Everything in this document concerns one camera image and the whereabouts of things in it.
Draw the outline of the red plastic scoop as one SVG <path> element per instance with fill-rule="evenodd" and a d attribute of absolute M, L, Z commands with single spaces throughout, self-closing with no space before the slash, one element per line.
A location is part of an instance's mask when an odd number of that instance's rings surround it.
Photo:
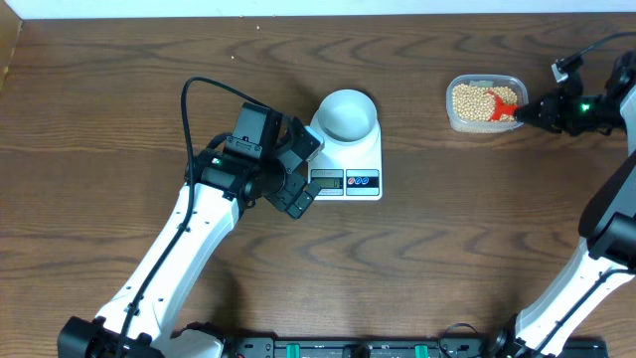
<path fill-rule="evenodd" d="M 487 91 L 487 95 L 491 96 L 495 101 L 494 111 L 491 114 L 490 121 L 501 121 L 502 119 L 514 119 L 515 111 L 519 108 L 517 104 L 507 104 L 503 99 L 491 90 Z"/>

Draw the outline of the white digital kitchen scale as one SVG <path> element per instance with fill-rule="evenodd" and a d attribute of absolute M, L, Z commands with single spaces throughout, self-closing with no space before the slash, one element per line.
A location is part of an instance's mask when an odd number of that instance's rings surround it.
<path fill-rule="evenodd" d="M 383 197 L 382 133 L 378 129 L 364 140 L 333 140 L 318 127 L 311 128 L 325 141 L 324 149 L 309 163 L 308 178 L 322 189 L 322 201 L 378 201 Z"/>

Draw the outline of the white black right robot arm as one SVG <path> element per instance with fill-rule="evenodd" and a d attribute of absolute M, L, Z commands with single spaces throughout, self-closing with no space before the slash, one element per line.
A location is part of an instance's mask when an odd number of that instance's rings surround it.
<path fill-rule="evenodd" d="M 579 243 L 547 290 L 514 315 L 488 348 L 490 357 L 557 357 L 575 328 L 615 289 L 635 277 L 635 54 L 615 60 L 605 92 L 585 95 L 582 55 L 556 61 L 558 85 L 515 109 L 514 118 L 553 133 L 625 132 L 628 156 L 590 199 Z"/>

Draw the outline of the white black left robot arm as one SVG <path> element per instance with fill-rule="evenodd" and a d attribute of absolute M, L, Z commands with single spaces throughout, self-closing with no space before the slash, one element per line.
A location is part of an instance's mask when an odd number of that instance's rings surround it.
<path fill-rule="evenodd" d="M 246 209 L 266 199 L 300 218 L 318 194 L 298 171 L 324 140 L 297 118 L 242 119 L 192 155 L 166 225 L 120 291 L 95 318 L 71 317 L 57 340 L 61 357 L 220 357 L 225 340 L 206 325 L 174 330 L 212 253 Z"/>

